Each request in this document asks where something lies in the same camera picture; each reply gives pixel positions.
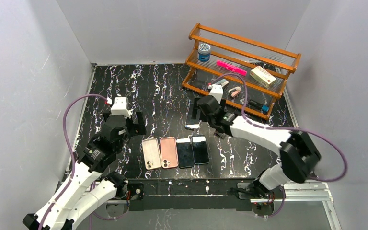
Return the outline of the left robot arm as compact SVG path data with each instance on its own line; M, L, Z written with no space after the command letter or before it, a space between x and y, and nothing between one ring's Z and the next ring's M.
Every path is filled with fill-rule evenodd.
M141 111L137 122L130 117L105 113L105 122L78 154L72 172L36 213L27 214L22 223L29 230L75 230L106 201L126 198L128 180L117 172L104 175L131 137L146 134Z

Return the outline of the bare black phone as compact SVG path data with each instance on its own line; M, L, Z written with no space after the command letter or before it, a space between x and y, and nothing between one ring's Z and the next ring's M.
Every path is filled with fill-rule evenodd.
M194 163L196 165L208 164L209 155L206 137L203 135L191 136L191 142L192 142Z
M180 169L192 168L194 166L193 149L190 138L176 140L178 165Z

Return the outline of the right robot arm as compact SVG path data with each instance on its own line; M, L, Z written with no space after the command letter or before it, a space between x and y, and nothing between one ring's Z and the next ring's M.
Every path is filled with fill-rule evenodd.
M211 95L195 100L201 121L208 122L217 132L242 138L277 154L281 163L265 169L250 186L250 194L262 197L288 182L304 183L321 159L321 155L303 131L274 129L259 122L244 119L240 113L228 113L224 101Z

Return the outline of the beige phone case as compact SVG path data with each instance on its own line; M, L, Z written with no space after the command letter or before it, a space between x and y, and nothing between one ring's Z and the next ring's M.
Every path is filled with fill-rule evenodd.
M162 166L159 143L156 138L145 139L141 143L143 157L147 170L154 170Z

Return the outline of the pink phone case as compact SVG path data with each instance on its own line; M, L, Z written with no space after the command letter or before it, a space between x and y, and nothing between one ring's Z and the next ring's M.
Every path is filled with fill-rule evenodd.
M178 167L178 154L176 139L174 137L165 137L160 139L161 163L164 169Z

